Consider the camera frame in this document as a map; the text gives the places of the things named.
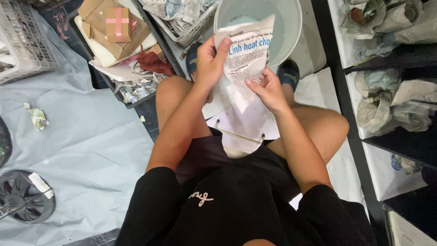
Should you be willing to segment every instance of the white plastic sheet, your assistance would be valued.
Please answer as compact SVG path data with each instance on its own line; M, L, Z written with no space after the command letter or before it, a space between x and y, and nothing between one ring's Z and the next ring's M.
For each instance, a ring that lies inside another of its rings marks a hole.
M109 89L94 90L87 62L42 17L62 66L55 72L0 87L0 116L12 136L14 169L38 173L55 192L45 222L0 221L0 245L60 246L121 227L153 141L133 109ZM23 107L42 108L50 121L36 131Z

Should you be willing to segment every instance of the person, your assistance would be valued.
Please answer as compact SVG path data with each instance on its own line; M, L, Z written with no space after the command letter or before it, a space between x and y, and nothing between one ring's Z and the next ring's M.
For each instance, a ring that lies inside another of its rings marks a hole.
M190 48L193 82L173 76L158 87L160 134L115 245L376 245L363 205L341 200L326 169L348 122L294 101L294 62L285 62L279 77L266 68L261 84L247 82L281 137L243 158L226 155L222 134L202 114L231 41L214 46L211 37ZM296 211L288 202L300 192Z

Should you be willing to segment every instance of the plastic basket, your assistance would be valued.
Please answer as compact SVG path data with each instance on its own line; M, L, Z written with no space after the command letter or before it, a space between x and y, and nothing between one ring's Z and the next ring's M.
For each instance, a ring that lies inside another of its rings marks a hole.
M32 7L0 0L0 39L16 61L14 68L0 73L0 85L55 70L59 61Z
M218 2L213 3L208 10L206 10L194 24L184 33L184 36L176 36L164 21L158 16L150 13L155 21L162 27L162 29L170 36L170 38L180 43L183 47L191 45L202 33L208 30L214 23L214 15L217 10Z

